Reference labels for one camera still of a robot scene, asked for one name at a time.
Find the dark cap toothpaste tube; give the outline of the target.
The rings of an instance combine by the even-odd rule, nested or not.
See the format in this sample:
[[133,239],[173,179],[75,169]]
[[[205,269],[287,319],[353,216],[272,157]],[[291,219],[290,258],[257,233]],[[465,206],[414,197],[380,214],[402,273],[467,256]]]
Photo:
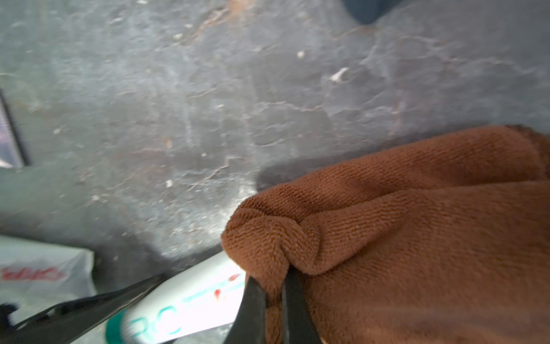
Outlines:
[[402,0],[342,0],[349,15],[362,25],[375,23]]

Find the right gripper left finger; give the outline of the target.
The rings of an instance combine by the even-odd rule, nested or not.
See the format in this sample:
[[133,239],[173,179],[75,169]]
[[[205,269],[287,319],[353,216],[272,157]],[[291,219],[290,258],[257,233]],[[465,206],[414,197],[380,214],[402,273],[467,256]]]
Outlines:
[[236,319],[224,344],[265,344],[266,293],[252,277],[246,283]]

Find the red cap toothpaste tube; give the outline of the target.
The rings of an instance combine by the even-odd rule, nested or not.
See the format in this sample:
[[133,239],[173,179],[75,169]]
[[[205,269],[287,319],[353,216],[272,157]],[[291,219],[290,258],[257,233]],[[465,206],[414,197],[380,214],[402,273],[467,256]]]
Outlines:
[[97,295],[94,252],[1,236],[1,304],[17,324],[61,302]]

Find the brown microfiber cloth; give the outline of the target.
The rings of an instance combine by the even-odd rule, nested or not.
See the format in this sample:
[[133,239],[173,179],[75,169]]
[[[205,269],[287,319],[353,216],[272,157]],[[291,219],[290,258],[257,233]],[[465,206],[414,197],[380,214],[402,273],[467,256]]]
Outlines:
[[289,267],[326,343],[548,343],[549,137],[485,126],[345,161],[245,200],[224,251],[282,342]]

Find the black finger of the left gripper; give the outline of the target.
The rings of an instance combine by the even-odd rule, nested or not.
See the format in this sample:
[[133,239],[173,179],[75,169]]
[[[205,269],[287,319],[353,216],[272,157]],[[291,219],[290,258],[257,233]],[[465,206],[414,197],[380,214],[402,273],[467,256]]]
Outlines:
[[17,307],[4,303],[1,305],[1,343],[72,343],[141,301],[165,281],[164,274],[156,275],[116,292],[61,302],[17,324],[10,318]]

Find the teal cap toothpaste tube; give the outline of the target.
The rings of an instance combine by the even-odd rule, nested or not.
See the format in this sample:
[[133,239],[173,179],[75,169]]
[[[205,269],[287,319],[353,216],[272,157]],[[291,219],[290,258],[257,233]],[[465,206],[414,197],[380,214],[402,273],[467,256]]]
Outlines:
[[225,252],[168,279],[107,321],[107,343],[167,343],[235,321],[246,272]]

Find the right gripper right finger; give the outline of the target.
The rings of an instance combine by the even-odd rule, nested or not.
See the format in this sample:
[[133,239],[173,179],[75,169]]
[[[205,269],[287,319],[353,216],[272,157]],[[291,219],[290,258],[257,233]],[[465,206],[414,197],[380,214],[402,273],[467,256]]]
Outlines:
[[284,344],[322,344],[309,314],[302,275],[293,266],[282,290],[282,337]]

